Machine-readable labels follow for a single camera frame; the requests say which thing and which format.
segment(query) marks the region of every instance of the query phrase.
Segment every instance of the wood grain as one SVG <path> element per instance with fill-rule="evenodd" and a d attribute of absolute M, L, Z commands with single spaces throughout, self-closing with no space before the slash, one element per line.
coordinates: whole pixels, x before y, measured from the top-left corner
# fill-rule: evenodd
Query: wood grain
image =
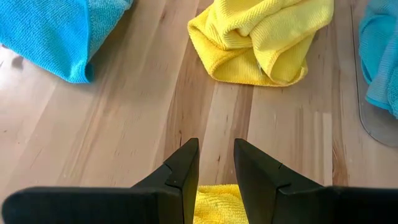
<path fill-rule="evenodd" d="M 236 182 L 233 140 L 243 138 L 321 184 L 397 187 L 397 149 L 369 137 L 358 116 L 353 37 L 365 4 L 335 3 L 308 76 L 288 88 L 206 74 L 187 22 L 210 0 L 136 2 L 95 55 L 90 85 L 0 48 L 1 200 L 33 185 L 132 186 L 193 137 L 200 184 Z"/>

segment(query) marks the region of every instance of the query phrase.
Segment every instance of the light wood surface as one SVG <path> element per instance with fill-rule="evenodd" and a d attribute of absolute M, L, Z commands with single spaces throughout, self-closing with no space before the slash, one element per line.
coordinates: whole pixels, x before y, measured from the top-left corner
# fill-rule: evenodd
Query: light wood surface
<path fill-rule="evenodd" d="M 95 55 L 96 81 L 71 85 L 0 49 L 0 200 L 33 185 L 128 187 L 198 137 L 200 184 L 235 183 L 247 139 L 325 185 L 398 187 L 398 149 L 358 116 L 356 37 L 366 1 L 336 0 L 333 22 L 289 88 L 212 80 L 187 22 L 211 0 L 139 0 Z"/>

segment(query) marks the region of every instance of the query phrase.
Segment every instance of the blue microfiber cloth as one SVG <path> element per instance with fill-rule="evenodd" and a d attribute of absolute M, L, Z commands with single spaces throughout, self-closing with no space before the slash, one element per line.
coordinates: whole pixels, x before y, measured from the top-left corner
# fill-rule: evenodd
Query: blue microfiber cloth
<path fill-rule="evenodd" d="M 398 1 L 371 0 L 359 25 L 359 55 L 369 103 L 398 118 Z"/>
<path fill-rule="evenodd" d="M 88 61 L 132 0 L 2 0 L 0 43 L 70 83 L 93 80 Z"/>

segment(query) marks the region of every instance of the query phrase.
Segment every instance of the folded cloth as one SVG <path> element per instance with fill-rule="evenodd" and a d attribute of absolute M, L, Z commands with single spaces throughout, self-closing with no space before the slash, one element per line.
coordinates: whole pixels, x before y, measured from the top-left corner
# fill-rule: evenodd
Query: folded cloth
<path fill-rule="evenodd" d="M 193 222 L 249 223 L 238 185 L 199 186 Z"/>
<path fill-rule="evenodd" d="M 372 0 L 359 25 L 366 100 L 398 118 L 398 1 Z"/>
<path fill-rule="evenodd" d="M 88 83 L 88 61 L 132 0 L 5 0 L 0 43 L 71 83 Z"/>
<path fill-rule="evenodd" d="M 188 23 L 193 45 L 216 80 L 287 86 L 307 74 L 315 32 L 334 0 L 215 0 Z"/>

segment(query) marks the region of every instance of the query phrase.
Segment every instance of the crumpled cloth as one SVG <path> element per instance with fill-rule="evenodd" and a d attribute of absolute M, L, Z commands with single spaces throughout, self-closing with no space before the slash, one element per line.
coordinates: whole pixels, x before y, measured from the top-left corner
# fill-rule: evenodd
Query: crumpled cloth
<path fill-rule="evenodd" d="M 366 100 L 398 118 L 398 1 L 372 0 L 359 25 Z"/>
<path fill-rule="evenodd" d="M 0 43 L 70 83 L 88 83 L 88 61 L 132 0 L 3 0 Z"/>
<path fill-rule="evenodd" d="M 238 185 L 199 186 L 193 223 L 249 223 Z"/>
<path fill-rule="evenodd" d="M 215 0 L 188 31 L 215 80 L 288 86 L 307 74 L 305 56 L 333 10 L 334 0 Z"/>

